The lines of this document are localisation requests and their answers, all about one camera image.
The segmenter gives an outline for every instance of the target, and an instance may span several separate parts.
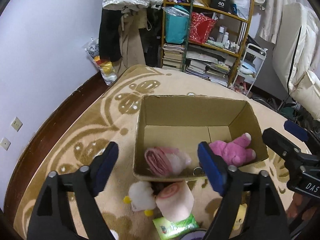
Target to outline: patterned rug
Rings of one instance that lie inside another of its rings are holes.
[[[132,212],[131,206],[122,201],[128,193],[129,186],[137,181],[132,174],[135,129],[140,99],[146,94],[196,94],[247,100],[262,130],[273,127],[302,151],[306,151],[303,143],[284,130],[284,117],[243,95],[185,73],[143,65],[132,66],[74,122],[33,176],[14,221],[14,228],[24,239],[32,208],[47,174],[52,170],[59,174],[69,173],[82,165],[90,164],[110,141],[118,143],[119,159],[105,190],[95,198],[100,211],[109,228],[118,233],[120,240],[159,239],[152,222],[153,218],[147,218],[143,212]],[[269,171],[287,209],[293,195],[293,192],[286,188],[289,173],[278,155],[270,149],[268,154],[267,160],[251,166],[247,171]],[[208,228],[221,199],[207,180],[191,181],[188,185],[195,198],[192,213],[202,228]],[[73,194],[69,194],[69,201],[77,232],[86,237]]]

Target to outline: black pants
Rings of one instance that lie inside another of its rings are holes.
[[[121,58],[118,31],[121,16],[121,11],[102,9],[99,31],[100,59],[109,59],[111,62],[116,62]]]

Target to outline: pink plush pig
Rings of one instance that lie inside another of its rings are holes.
[[[251,143],[251,135],[244,133],[232,142],[215,141],[209,146],[215,155],[221,156],[228,165],[240,167],[256,158],[252,149],[246,149]]]

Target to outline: yellow toy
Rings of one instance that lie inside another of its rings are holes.
[[[218,211],[218,209],[214,212],[214,214],[213,214],[214,217],[216,216],[217,211]],[[236,221],[235,221],[235,224],[233,225],[232,230],[236,231],[236,230],[238,230],[240,228],[240,226],[244,222],[244,217],[245,217],[245,213],[246,212],[247,212],[247,204],[241,204],[239,206],[238,214],[237,214],[237,217],[236,217]]]
[[[153,215],[153,209],[157,207],[150,182],[139,181],[133,183],[129,188],[128,196],[123,202],[131,204],[133,211],[144,210],[144,214],[149,217]]]

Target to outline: red gift bag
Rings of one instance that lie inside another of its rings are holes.
[[[208,40],[212,28],[216,25],[216,22],[217,21],[201,13],[193,12],[189,40],[196,43],[205,43]]]

